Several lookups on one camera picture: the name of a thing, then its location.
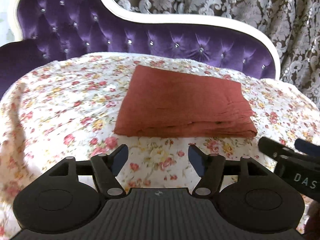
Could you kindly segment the rust red pants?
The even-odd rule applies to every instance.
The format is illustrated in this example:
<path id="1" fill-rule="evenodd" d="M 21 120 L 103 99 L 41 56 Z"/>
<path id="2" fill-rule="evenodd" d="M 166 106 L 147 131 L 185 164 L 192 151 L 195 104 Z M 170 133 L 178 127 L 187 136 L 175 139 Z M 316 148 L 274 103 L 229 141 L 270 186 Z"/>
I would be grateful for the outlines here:
<path id="1" fill-rule="evenodd" d="M 128 137 L 253 138 L 257 129 L 241 84 L 138 65 L 114 132 Z"/>

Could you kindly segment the floral bed sheet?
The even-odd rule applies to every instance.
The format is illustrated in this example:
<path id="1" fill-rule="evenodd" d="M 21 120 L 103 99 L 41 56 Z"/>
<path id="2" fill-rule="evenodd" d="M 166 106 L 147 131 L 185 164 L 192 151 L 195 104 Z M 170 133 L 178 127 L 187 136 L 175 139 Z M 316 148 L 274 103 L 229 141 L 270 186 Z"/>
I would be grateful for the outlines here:
<path id="1" fill-rule="evenodd" d="M 295 86 L 258 80 L 231 69 L 193 60 L 127 53 L 94 53 L 36 68 L 1 99 L 1 239 L 20 229 L 12 211 L 15 196 L 63 158 L 111 153 L 126 144 L 130 155 L 118 175 L 132 187 L 187 187 L 199 181 L 187 159 L 188 146 L 237 160 L 249 155 L 272 170 L 256 139 L 137 138 L 114 134 L 120 104 L 137 65 L 213 76 L 241 83 L 254 111 L 258 136 L 289 147 L 301 138 L 319 144 L 319 110 Z"/>

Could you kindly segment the brown damask curtain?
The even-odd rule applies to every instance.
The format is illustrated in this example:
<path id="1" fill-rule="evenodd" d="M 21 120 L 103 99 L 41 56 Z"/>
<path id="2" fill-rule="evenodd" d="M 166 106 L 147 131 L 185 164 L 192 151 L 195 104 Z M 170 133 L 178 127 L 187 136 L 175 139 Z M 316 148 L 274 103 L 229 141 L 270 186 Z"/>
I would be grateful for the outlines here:
<path id="1" fill-rule="evenodd" d="M 319 0 L 115 0 L 145 14 L 232 18 L 263 32 L 276 47 L 282 81 L 319 104 Z"/>

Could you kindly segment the purple tufted headboard white frame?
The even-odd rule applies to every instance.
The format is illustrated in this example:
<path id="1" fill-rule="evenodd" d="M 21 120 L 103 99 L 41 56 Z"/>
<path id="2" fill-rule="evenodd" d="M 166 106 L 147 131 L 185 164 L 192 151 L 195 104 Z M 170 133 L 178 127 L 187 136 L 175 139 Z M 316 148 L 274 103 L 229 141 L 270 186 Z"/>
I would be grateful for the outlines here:
<path id="1" fill-rule="evenodd" d="M 14 40 L 1 46 L 1 93 L 29 71 L 95 52 L 191 59 L 257 79 L 280 77 L 271 40 L 243 22 L 197 14 L 141 14 L 115 0 L 1 0 Z"/>

